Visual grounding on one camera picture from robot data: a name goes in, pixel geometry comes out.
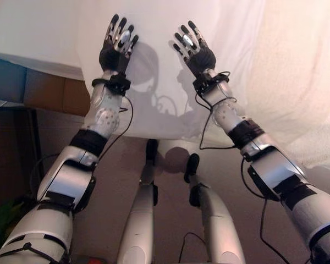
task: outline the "wire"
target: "wire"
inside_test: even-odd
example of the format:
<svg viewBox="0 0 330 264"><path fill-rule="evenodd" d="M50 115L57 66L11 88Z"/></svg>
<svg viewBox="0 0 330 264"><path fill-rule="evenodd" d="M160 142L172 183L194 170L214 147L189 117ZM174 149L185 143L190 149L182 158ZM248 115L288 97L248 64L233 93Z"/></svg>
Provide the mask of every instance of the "wire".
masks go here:
<svg viewBox="0 0 330 264"><path fill-rule="evenodd" d="M207 109L210 112L209 115L208 115L208 117L207 117L207 120L205 121L205 125L204 125L204 128L203 128L203 133L201 135L201 139L200 139L200 143L199 143L199 149L200 150L231 150L231 149L235 149L236 146L232 146L232 147L203 147L204 133L205 133L205 130L207 129L210 116L211 116L211 114L213 112L213 106L209 105L209 103L206 102L206 101L205 102L208 104L208 106L205 106L204 104L200 103L198 101L198 96L199 96L198 93L196 93L196 95L194 97L194 99L196 100L197 104L200 105L200 106L202 106L202 107L204 107L205 109ZM224 100L221 100L220 102L225 101L227 99L235 99L236 100L236 98L234 98L234 97L227 97Z"/></svg>
<svg viewBox="0 0 330 264"><path fill-rule="evenodd" d="M200 103L200 102L198 101L198 93L196 93L196 96L194 97L194 99L196 100L196 102L197 102L198 105L200 105L200 106L202 106L202 107L204 107L205 109L207 109L207 110L210 111L210 108L209 108L209 107L205 106L204 104L202 104L202 103Z"/></svg>
<svg viewBox="0 0 330 264"><path fill-rule="evenodd" d="M130 103L130 105L131 105L131 118L130 118L130 122L128 123L126 129L125 129L120 135L118 135L118 136L114 139L114 141L112 141L111 144L106 148L106 150L102 153L102 155L100 155L99 162L100 162L101 159L105 156L106 152L112 147L112 145L114 145L115 142L116 142L119 138L121 138L121 136L123 136L123 135L127 132L127 130L129 129L129 127L131 126L132 119L133 119L133 104L132 104L131 100L129 100L129 98L128 98L127 96L125 96L125 98L127 99L127 101L128 101L128 102Z"/></svg>
<svg viewBox="0 0 330 264"><path fill-rule="evenodd" d="M231 75L231 72L230 72L230 71L222 71L222 72L218 73L218 75L219 75L219 74L224 74L224 75L226 75L227 77L229 77L229 76Z"/></svg>
<svg viewBox="0 0 330 264"><path fill-rule="evenodd" d="M34 174L35 170L37 169L37 167L39 166L39 164L42 163L47 158L56 157L56 156L59 156L59 154L60 154L60 152L44 156L34 164L33 169L31 171L31 173L29 174L29 187L30 187L32 193L34 193L34 187L33 187L33 183L32 183L33 174Z"/></svg>
<svg viewBox="0 0 330 264"><path fill-rule="evenodd" d="M267 245L272 251L274 251L286 264L290 264L290 262L288 262L288 260L277 250L275 249L272 245L270 245L264 238L263 238L263 229L264 229L264 217L265 217L265 212L266 212L266 206L268 203L268 199L266 199L264 196L257 194L256 192L254 192L247 184L247 182L244 179L244 174L243 174L243 164L244 164L244 158L242 158L241 161L241 177L242 177L242 181L244 183L244 185L246 186L246 188L248 189L249 192L251 192L253 195L257 196L258 198L264 199L264 206L263 206L263 210L262 210L262 216L260 219L260 239L262 240L262 242Z"/></svg>
<svg viewBox="0 0 330 264"><path fill-rule="evenodd" d="M251 192L254 196L257 196L257 197L259 197L259 198L261 198L261 199L265 199L264 196L257 194L256 192L254 192L254 191L248 186L246 180L244 179L244 174L243 174L243 164L244 164L244 158L242 158L242 161L241 161L241 177L242 177L242 182L243 182L244 186L246 186L247 190L248 190L249 192Z"/></svg>
<svg viewBox="0 0 330 264"><path fill-rule="evenodd" d="M187 237L188 235L194 235L194 236L197 237L200 241L202 241L203 244L205 245L205 241L203 240L203 238L201 238L201 237L198 236L197 234L192 233L192 232L188 232L188 233L186 233L186 234L183 236L182 247L181 247L180 255L179 255L179 257L178 257L178 263L181 263L182 253L183 253L183 248L185 247L185 240L186 240L186 237Z"/></svg>
<svg viewBox="0 0 330 264"><path fill-rule="evenodd" d="M286 264L290 264L290 262L279 252L277 249L275 249L272 245L270 245L264 238L263 238L263 229L264 229L264 217L265 217L265 211L266 206L268 204L268 200L264 200L263 210L262 210L262 216L260 218L260 239L263 241L265 245L267 245L272 251L274 251Z"/></svg>
<svg viewBox="0 0 330 264"><path fill-rule="evenodd" d="M120 107L120 111L119 111L119 113L123 113L123 112L126 112L126 111L128 111L128 109L127 109L127 108L124 108L124 107Z"/></svg>
<svg viewBox="0 0 330 264"><path fill-rule="evenodd" d="M26 244L24 244L23 247L21 247L20 249L10 250L8 252L5 252L5 253L1 254L0 258L15 254L15 253L18 253L18 252L21 252L21 251L25 251L25 250L29 250L29 251L39 255L43 259L48 260L49 263L52 263L52 264L59 264L60 263L60 262L57 262L55 259L53 259L53 257L49 256L48 254L45 254L44 252L33 248L32 244L30 242L27 242Z"/></svg>

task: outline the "white fabric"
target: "white fabric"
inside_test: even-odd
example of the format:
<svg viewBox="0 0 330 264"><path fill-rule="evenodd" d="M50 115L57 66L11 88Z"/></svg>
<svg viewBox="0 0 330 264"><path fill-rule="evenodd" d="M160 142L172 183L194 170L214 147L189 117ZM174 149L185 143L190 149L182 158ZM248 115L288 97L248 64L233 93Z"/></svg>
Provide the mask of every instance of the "white fabric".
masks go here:
<svg viewBox="0 0 330 264"><path fill-rule="evenodd" d="M0 59L83 80L75 50L81 0L0 0Z"/></svg>
<svg viewBox="0 0 330 264"><path fill-rule="evenodd" d="M247 100L303 165L330 168L330 0L267 1Z"/></svg>
<svg viewBox="0 0 330 264"><path fill-rule="evenodd" d="M0 0L0 58L73 79L82 68L90 87L114 13L140 35L127 72L135 107L128 135L198 142L207 111L169 43L192 19L217 70L232 72L247 114L305 166L330 168L330 0ZM119 131L129 113L121 116ZM212 122L206 139L230 144Z"/></svg>

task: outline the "robot forearm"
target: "robot forearm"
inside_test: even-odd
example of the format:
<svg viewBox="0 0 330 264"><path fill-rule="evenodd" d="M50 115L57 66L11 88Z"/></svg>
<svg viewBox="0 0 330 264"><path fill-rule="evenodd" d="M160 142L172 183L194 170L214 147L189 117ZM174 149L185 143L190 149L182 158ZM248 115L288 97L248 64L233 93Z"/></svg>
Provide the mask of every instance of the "robot forearm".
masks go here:
<svg viewBox="0 0 330 264"><path fill-rule="evenodd" d="M306 245L312 263L330 263L330 195L308 183L304 172L222 90L225 81L203 93L216 123L251 162L248 172L267 199L281 201Z"/></svg>

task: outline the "floor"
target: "floor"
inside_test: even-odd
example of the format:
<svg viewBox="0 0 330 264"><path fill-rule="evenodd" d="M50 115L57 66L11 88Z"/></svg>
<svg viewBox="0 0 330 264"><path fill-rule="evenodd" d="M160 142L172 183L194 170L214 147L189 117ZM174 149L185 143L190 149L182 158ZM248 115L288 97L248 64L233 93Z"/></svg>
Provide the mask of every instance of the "floor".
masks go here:
<svg viewBox="0 0 330 264"><path fill-rule="evenodd" d="M77 132L82 117L38 111L42 154L61 151ZM95 170L97 185L88 207L75 216L73 253L102 257L115 263L118 245L145 161L146 139L121 137ZM263 201L252 196L239 175L237 150L203 150L183 141L159 142L157 175L159 203L155 207L155 263L177 263L184 234L202 235L200 211L188 203L189 188L183 171L189 155L201 157L198 174L205 177L225 201L234 219L246 263L282 263L259 238ZM48 168L52 160L45 162ZM330 170L306 170L309 180L330 193ZM291 263L304 263L309 253L283 207L269 202L264 237ZM182 262L206 262L205 247L188 236Z"/></svg>

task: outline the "black joint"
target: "black joint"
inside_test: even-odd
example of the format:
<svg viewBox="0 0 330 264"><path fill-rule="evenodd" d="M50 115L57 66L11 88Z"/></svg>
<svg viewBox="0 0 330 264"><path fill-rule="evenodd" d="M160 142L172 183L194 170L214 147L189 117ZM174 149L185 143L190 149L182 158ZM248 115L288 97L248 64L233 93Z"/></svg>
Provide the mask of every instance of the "black joint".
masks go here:
<svg viewBox="0 0 330 264"><path fill-rule="evenodd" d="M158 204L158 194L159 194L159 189L158 186L152 183L153 185L153 205L156 206Z"/></svg>
<svg viewBox="0 0 330 264"><path fill-rule="evenodd" d="M92 130L81 129L73 137L70 146L86 150L99 157L103 151L107 139Z"/></svg>
<svg viewBox="0 0 330 264"><path fill-rule="evenodd" d="M54 211L59 211L61 213L64 213L65 215L69 216L70 212L72 211L72 207L60 205L51 200L44 200L39 203L37 210L54 210Z"/></svg>
<svg viewBox="0 0 330 264"><path fill-rule="evenodd" d="M194 207L200 207L200 188L201 185L197 184L191 189L189 194L189 204Z"/></svg>
<svg viewBox="0 0 330 264"><path fill-rule="evenodd" d="M158 141L156 139L149 139L146 147L146 160L153 161L153 165L155 165L157 152L158 152Z"/></svg>
<svg viewBox="0 0 330 264"><path fill-rule="evenodd" d="M222 81L229 82L229 77L225 74L218 74L214 78L209 78L208 75L199 73L196 75L196 80L193 82L194 90L200 97L210 91L217 84Z"/></svg>
<svg viewBox="0 0 330 264"><path fill-rule="evenodd" d="M26 244L23 245L22 249L23 250L28 250L32 247L32 243L30 242L27 242Z"/></svg>
<svg viewBox="0 0 330 264"><path fill-rule="evenodd" d="M199 155L196 153L193 153L187 161L186 165L186 172L183 176L183 179L185 180L186 183L190 183L189 176L196 174L197 168L199 165Z"/></svg>
<svg viewBox="0 0 330 264"><path fill-rule="evenodd" d="M82 211L84 208L86 208L86 206L89 203L89 199L92 195L92 192L94 190L96 184L96 178L95 177L91 177L89 183L88 183L88 187L85 190L81 200L79 201L79 203L76 205L76 208L74 210L74 213L78 213L80 211Z"/></svg>
<svg viewBox="0 0 330 264"><path fill-rule="evenodd" d="M73 202L75 200L71 196L59 194L58 192L53 192L53 191L46 192L46 197L50 198L52 202L66 207L72 207Z"/></svg>
<svg viewBox="0 0 330 264"><path fill-rule="evenodd" d="M250 141L264 133L264 130L259 125L252 119L248 119L239 123L228 133L228 136L232 139L234 145L241 150Z"/></svg>

